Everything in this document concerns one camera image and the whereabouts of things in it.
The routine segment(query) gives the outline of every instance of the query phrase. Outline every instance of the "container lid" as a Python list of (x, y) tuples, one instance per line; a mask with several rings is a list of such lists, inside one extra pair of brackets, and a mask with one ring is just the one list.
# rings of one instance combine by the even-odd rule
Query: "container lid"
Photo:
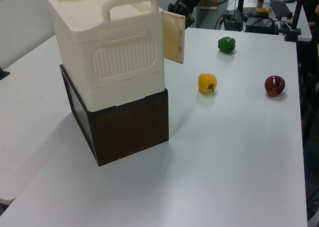
[(164, 11), (164, 58), (184, 62), (185, 16)]

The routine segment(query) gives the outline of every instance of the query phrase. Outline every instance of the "yellow object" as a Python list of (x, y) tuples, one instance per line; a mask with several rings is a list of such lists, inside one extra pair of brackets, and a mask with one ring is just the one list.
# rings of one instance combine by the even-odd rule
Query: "yellow object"
[(198, 89), (203, 93), (213, 92), (217, 87), (217, 79), (212, 74), (201, 74), (198, 76)]
[(256, 8), (256, 11), (257, 11), (258, 13), (271, 13), (271, 9), (261, 8), (261, 7), (257, 7), (257, 8)]

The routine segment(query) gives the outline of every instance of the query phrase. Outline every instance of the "ventilated grille panel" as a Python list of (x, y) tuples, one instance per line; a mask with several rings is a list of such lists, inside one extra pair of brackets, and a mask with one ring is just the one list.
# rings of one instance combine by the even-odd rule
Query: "ventilated grille panel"
[(150, 39), (100, 48), (93, 54), (94, 74), (109, 77), (148, 67), (155, 59), (154, 43)]

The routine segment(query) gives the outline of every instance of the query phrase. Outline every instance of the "pepper stem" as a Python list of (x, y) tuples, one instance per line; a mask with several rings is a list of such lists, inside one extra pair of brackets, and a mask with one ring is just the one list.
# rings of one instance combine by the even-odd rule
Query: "pepper stem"
[(214, 84), (210, 84), (210, 85), (208, 86), (208, 88), (210, 88), (210, 89), (212, 90), (212, 92), (214, 92)]

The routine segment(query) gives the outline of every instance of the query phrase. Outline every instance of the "green bell pepper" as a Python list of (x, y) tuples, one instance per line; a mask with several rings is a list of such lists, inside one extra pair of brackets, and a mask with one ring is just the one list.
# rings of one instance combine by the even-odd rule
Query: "green bell pepper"
[(223, 37), (218, 41), (220, 51), (229, 54), (235, 49), (236, 40), (231, 37)]

